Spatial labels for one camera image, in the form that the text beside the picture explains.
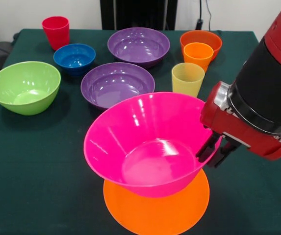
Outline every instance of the blue bowl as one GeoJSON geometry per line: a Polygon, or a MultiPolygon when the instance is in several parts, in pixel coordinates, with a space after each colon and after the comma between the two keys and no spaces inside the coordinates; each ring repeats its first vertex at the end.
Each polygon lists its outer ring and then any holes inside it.
{"type": "Polygon", "coordinates": [[[85,44],[69,44],[54,53],[54,61],[70,76],[83,76],[96,58],[95,50],[85,44]]]}

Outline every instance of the plastic cup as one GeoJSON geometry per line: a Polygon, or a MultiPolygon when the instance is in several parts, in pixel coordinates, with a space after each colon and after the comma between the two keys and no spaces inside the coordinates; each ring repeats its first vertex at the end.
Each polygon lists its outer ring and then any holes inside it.
{"type": "Polygon", "coordinates": [[[204,70],[193,63],[180,63],[172,68],[172,90],[197,97],[204,80],[204,70]]]}
{"type": "Polygon", "coordinates": [[[205,43],[189,43],[184,47],[184,61],[199,65],[206,72],[213,56],[213,49],[205,43]]]}
{"type": "Polygon", "coordinates": [[[222,47],[222,40],[218,35],[203,30],[188,31],[180,37],[180,45],[183,55],[184,47],[189,43],[205,43],[211,46],[213,49],[211,60],[214,60],[222,47]]]}
{"type": "Polygon", "coordinates": [[[70,43],[70,24],[67,18],[48,17],[42,21],[42,27],[53,50],[70,43]]]}

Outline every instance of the table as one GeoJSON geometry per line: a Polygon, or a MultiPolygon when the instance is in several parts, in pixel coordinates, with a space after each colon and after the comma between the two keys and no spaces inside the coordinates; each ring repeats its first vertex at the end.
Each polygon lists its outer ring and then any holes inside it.
{"type": "MultiPolygon", "coordinates": [[[[114,61],[106,45],[112,33],[71,30],[71,43],[91,45],[97,66],[114,61]]],[[[149,69],[157,92],[171,91],[171,68],[183,61],[183,32],[163,33],[170,39],[170,51],[149,69]]],[[[199,94],[203,100],[218,81],[234,80],[257,45],[252,32],[215,33],[223,46],[206,73],[199,94]]],[[[27,60],[54,65],[52,56],[42,30],[24,29],[4,66],[27,60]]],[[[0,106],[0,235],[131,234],[109,214],[103,180],[84,159],[83,138],[100,112],[81,96],[80,82],[62,73],[55,101],[36,116],[0,106]]],[[[205,171],[209,206],[185,234],[281,234],[281,159],[269,162],[241,147],[218,169],[205,171]]]]}

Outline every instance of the plastic bowl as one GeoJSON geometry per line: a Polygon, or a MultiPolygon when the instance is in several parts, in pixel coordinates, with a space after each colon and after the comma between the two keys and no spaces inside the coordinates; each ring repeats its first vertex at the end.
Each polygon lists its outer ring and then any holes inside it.
{"type": "Polygon", "coordinates": [[[147,70],[120,62],[100,65],[88,72],[81,82],[81,93],[104,110],[127,98],[154,92],[154,87],[147,70]]]}
{"type": "Polygon", "coordinates": [[[41,113],[53,102],[60,82],[60,72],[50,64],[13,64],[0,71],[0,105],[22,115],[41,113]]]}
{"type": "Polygon", "coordinates": [[[174,194],[207,162],[195,156],[211,135],[199,121],[203,106],[195,97],[168,92],[122,101],[89,128],[86,161],[105,180],[141,196],[174,194]]]}
{"type": "Polygon", "coordinates": [[[54,61],[70,76],[83,76],[96,58],[95,50],[86,44],[69,44],[54,53],[54,61]]]}
{"type": "Polygon", "coordinates": [[[149,68],[162,60],[170,49],[170,41],[154,29],[133,27],[114,33],[107,47],[117,59],[149,68]]]}
{"type": "Polygon", "coordinates": [[[203,30],[188,31],[180,37],[182,54],[184,54],[184,47],[189,43],[205,43],[211,46],[213,49],[211,60],[214,60],[222,47],[222,40],[218,35],[203,30]]]}

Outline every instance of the orange plate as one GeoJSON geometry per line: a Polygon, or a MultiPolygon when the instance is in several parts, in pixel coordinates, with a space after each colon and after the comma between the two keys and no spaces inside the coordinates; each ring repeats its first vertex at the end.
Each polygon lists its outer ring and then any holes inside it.
{"type": "Polygon", "coordinates": [[[209,202],[209,183],[203,170],[182,191],[167,197],[139,196],[104,181],[105,204],[114,219],[139,235],[176,235],[193,227],[209,202]]]}

